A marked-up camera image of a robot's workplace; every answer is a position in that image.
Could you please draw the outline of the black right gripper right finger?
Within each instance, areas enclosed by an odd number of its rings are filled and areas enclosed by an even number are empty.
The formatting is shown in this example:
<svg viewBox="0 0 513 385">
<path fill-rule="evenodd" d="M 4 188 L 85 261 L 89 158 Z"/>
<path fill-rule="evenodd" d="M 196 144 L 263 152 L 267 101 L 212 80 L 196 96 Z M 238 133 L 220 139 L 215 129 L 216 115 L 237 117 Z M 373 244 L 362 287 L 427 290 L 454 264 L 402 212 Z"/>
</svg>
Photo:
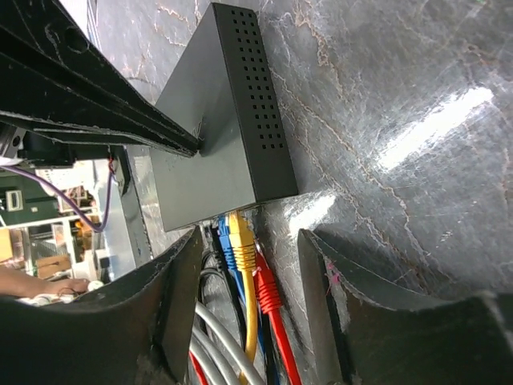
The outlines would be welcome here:
<svg viewBox="0 0 513 385">
<path fill-rule="evenodd" d="M 419 294 L 307 229 L 297 251 L 319 383 L 511 383 L 510 294 L 458 301 Z"/>
</svg>

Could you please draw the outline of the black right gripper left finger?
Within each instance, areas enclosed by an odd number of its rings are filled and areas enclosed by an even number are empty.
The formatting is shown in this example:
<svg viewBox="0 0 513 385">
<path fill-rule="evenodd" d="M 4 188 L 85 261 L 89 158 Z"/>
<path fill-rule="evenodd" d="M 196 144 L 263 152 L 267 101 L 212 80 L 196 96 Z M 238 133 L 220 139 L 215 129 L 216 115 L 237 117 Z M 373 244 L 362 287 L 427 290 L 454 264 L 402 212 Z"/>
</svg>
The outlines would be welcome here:
<svg viewBox="0 0 513 385">
<path fill-rule="evenodd" d="M 1 302 L 4 384 L 181 384 L 204 250 L 194 228 L 73 302 Z"/>
</svg>

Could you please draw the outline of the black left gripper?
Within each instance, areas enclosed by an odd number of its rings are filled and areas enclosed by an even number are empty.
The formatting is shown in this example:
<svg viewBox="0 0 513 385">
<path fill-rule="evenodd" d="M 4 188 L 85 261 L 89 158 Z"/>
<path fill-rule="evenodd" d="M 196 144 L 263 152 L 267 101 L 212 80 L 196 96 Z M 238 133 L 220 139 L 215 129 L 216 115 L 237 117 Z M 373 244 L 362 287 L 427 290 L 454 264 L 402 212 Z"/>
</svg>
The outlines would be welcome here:
<svg viewBox="0 0 513 385">
<path fill-rule="evenodd" d="M 1 3 L 1 166 L 69 168 L 128 144 L 194 156 L 197 139 L 150 104 L 57 1 Z"/>
</svg>

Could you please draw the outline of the black network switch box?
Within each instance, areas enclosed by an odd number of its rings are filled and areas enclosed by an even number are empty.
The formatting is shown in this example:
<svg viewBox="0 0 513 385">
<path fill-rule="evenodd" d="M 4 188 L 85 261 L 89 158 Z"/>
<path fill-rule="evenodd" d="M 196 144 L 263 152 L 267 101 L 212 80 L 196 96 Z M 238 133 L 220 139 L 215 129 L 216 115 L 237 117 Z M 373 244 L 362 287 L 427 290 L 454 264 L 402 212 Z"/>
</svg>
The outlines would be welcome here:
<svg viewBox="0 0 513 385">
<path fill-rule="evenodd" d="M 165 231 L 297 195 L 253 10 L 210 4 L 156 106 L 200 142 L 191 158 L 150 153 Z"/>
</svg>

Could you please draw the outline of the person's bare hand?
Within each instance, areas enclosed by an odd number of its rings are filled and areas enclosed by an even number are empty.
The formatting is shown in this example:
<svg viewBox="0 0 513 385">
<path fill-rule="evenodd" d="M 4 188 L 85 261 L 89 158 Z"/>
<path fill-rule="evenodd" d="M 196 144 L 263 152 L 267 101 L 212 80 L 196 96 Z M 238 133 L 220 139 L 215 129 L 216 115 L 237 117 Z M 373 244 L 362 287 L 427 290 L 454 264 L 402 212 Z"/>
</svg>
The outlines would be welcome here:
<svg viewBox="0 0 513 385">
<path fill-rule="evenodd" d="M 87 279 L 63 279 L 50 282 L 16 269 L 1 267 L 1 295 L 33 298 L 39 294 L 81 294 L 87 292 Z"/>
</svg>

